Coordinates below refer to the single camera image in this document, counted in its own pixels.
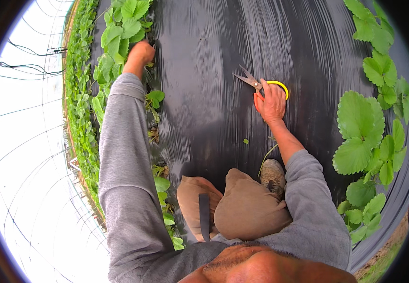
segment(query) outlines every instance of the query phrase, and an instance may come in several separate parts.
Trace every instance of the gray sleeve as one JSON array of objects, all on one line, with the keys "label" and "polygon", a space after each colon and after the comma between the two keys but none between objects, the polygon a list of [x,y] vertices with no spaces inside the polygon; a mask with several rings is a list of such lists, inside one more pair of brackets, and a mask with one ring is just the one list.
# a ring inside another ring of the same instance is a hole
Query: gray sleeve
[{"label": "gray sleeve", "polygon": [[144,90],[132,73],[122,74],[112,86],[99,150],[99,200],[109,232],[109,279],[139,277],[174,248],[151,172]]}]

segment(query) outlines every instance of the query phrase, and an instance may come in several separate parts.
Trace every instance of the scissors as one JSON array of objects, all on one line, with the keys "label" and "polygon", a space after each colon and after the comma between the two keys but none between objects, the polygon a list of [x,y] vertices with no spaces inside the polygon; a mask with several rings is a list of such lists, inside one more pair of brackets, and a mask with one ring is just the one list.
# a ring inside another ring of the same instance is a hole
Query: scissors
[{"label": "scissors", "polygon": [[[257,97],[259,97],[262,101],[264,101],[264,97],[261,95],[260,90],[262,89],[262,84],[259,83],[244,67],[242,67],[241,65],[239,65],[242,68],[242,71],[244,71],[245,75],[247,77],[243,77],[243,76],[238,76],[235,73],[233,73],[234,76],[240,78],[242,81],[247,82],[249,85],[251,85],[252,87],[255,88],[256,93],[253,94],[253,102],[255,103],[255,108],[258,110],[258,100]],[[278,81],[267,81],[268,84],[274,83],[279,85],[281,88],[283,88],[283,90],[285,91],[286,94],[286,99],[288,99],[289,97],[289,91],[288,88],[282,84],[281,82]]]}]

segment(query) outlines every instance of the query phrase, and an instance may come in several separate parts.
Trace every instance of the hand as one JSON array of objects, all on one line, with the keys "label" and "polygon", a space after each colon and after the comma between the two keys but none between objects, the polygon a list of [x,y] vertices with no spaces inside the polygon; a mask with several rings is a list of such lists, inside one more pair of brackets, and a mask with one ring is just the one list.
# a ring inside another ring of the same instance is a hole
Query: hand
[{"label": "hand", "polygon": [[268,125],[282,121],[285,115],[286,93],[276,84],[260,80],[264,88],[264,101],[258,96],[258,110]]},{"label": "hand", "polygon": [[143,67],[154,58],[155,50],[147,40],[135,44],[129,52],[128,61],[124,65],[123,73],[133,73],[142,79]]},{"label": "hand", "polygon": [[131,64],[139,62],[142,65],[146,65],[152,61],[154,58],[155,50],[149,45],[147,40],[139,41],[133,46],[131,52],[128,54],[128,61],[126,64],[131,62]]}]

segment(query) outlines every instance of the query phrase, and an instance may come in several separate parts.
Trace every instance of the yellow handle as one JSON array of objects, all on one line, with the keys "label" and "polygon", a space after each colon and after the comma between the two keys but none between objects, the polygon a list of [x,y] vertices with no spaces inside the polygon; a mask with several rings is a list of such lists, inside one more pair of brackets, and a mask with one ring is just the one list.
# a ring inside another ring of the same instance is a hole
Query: yellow handle
[{"label": "yellow handle", "polygon": [[267,81],[267,83],[268,84],[275,83],[276,85],[281,86],[285,90],[285,93],[286,93],[286,99],[285,100],[288,100],[289,91],[288,91],[288,88],[284,84],[282,84],[281,82],[278,82],[278,81]]}]

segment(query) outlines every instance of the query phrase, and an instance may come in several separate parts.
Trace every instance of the gray long-sleeve shirt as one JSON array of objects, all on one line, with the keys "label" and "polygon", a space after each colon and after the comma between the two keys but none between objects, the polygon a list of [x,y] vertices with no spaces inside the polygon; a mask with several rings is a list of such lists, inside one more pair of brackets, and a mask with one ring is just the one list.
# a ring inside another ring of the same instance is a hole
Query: gray long-sleeve shirt
[{"label": "gray long-sleeve shirt", "polygon": [[[144,89],[132,73],[113,84],[100,140],[99,199],[106,215],[112,282],[177,282],[239,239],[175,251],[164,226],[151,172]],[[286,165],[286,203],[293,222],[257,239],[273,249],[343,270],[351,239],[327,187],[321,164],[306,150]]]}]

